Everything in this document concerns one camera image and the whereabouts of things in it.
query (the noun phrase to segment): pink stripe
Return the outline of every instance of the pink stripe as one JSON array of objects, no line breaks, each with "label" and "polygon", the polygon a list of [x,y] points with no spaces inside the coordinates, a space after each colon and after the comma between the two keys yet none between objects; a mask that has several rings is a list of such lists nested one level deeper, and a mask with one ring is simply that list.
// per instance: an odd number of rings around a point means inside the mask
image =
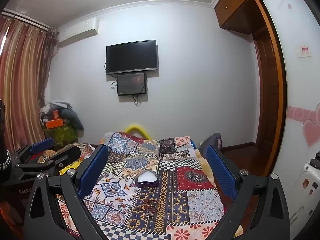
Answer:
[{"label": "pink stripe", "polygon": [[294,106],[288,106],[287,110],[287,118],[296,120],[299,122],[304,122],[305,120],[311,120],[313,124],[316,123],[316,112],[294,107]]}]

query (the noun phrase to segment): silver screw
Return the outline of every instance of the silver screw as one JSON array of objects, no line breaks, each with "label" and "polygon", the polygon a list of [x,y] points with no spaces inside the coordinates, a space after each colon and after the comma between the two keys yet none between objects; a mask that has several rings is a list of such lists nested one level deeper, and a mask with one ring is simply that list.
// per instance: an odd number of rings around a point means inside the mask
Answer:
[{"label": "silver screw", "polygon": [[271,173],[271,178],[273,178],[273,179],[278,179],[279,177],[278,177],[278,175],[277,175],[277,174],[275,174],[275,173]]},{"label": "silver screw", "polygon": [[243,176],[247,176],[249,174],[249,171],[247,171],[246,169],[242,169],[240,170],[240,173],[243,175]]},{"label": "silver screw", "polygon": [[73,175],[73,174],[75,174],[75,172],[76,172],[76,170],[75,169],[69,169],[69,170],[67,170],[67,175]]},{"label": "silver screw", "polygon": [[44,177],[44,174],[43,173],[39,173],[38,175],[37,175],[37,179],[42,179]]}]

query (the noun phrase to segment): curtain rod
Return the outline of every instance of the curtain rod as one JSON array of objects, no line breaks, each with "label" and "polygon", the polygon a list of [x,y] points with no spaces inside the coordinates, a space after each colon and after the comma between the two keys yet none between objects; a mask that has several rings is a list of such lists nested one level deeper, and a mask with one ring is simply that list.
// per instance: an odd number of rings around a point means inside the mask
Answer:
[{"label": "curtain rod", "polygon": [[18,14],[18,13],[15,13],[13,11],[9,11],[9,10],[3,10],[1,15],[4,15],[4,16],[9,16],[9,17],[12,17],[12,18],[15,18],[15,19],[18,19],[22,22],[25,22],[25,23],[28,23],[34,27],[37,27],[37,28],[40,28],[42,30],[45,30],[45,31],[48,31],[50,29],[50,27],[48,25],[45,25],[45,24],[42,24],[41,22],[38,22],[38,21],[35,21],[31,18],[27,18],[21,14]]}]

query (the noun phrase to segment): striped curtain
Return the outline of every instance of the striped curtain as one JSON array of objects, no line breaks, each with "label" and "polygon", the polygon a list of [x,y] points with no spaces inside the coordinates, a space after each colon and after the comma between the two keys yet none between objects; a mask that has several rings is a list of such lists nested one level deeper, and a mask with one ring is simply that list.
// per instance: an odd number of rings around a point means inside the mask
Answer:
[{"label": "striped curtain", "polygon": [[13,152],[24,144],[44,140],[39,109],[44,105],[54,46],[50,33],[1,16],[0,37],[8,27],[0,56],[0,98],[5,105],[5,143]]}]

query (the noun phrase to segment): bed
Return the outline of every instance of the bed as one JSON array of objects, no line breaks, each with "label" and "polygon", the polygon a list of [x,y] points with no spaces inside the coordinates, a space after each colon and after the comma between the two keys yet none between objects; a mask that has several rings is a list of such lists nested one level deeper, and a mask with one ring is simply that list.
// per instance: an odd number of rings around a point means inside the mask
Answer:
[{"label": "bed", "polygon": [[[108,162],[84,204],[109,239],[200,240],[214,230],[227,207],[189,136],[157,141],[112,132],[100,143],[108,146]],[[74,145],[82,152],[78,163],[94,151],[89,144]],[[135,176],[145,169],[158,175],[158,187],[135,185]],[[151,199],[158,210],[148,217],[144,204]],[[58,201],[69,233],[80,238],[62,195]],[[241,233],[239,227],[236,235]]]}]

